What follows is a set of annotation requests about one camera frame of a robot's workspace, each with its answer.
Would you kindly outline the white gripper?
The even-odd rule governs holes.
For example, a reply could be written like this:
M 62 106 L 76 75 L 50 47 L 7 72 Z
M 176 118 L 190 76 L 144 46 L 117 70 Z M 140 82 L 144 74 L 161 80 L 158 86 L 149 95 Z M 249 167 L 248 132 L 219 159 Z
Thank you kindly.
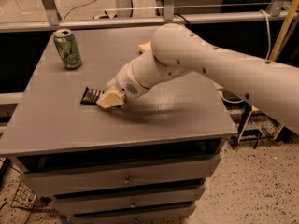
M 127 99 L 135 99 L 149 90 L 137 81 L 133 63 L 129 62 L 106 84 L 106 91 L 100 94 L 96 103 L 104 109 L 117 107 L 124 104 L 125 96 Z

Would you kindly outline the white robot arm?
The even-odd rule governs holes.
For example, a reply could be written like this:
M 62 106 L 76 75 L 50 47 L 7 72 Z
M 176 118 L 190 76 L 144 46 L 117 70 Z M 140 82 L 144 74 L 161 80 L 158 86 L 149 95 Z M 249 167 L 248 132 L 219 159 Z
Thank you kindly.
M 168 23 L 149 49 L 130 61 L 100 92 L 106 109 L 146 94 L 155 85 L 197 72 L 299 133 L 299 69 L 217 48 L 183 25 Z

